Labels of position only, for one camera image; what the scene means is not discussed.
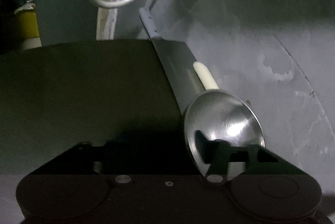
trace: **ladle handle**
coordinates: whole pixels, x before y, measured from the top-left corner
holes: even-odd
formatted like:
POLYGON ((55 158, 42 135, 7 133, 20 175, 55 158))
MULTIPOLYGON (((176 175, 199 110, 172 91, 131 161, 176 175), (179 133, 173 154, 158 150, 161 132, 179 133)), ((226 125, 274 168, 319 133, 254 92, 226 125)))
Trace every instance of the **ladle handle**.
POLYGON ((219 86, 215 82, 212 74, 201 62, 194 62, 193 68, 195 72, 197 73, 198 77, 200 78, 202 85, 205 87, 206 90, 218 90, 219 86))

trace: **yellow container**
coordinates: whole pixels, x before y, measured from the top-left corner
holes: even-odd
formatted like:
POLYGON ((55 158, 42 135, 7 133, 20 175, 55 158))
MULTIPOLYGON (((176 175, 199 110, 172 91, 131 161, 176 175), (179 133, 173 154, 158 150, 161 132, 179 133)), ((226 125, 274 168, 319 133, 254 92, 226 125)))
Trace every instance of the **yellow container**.
POLYGON ((16 14, 23 39, 39 37, 36 13, 34 9, 25 9, 16 14))

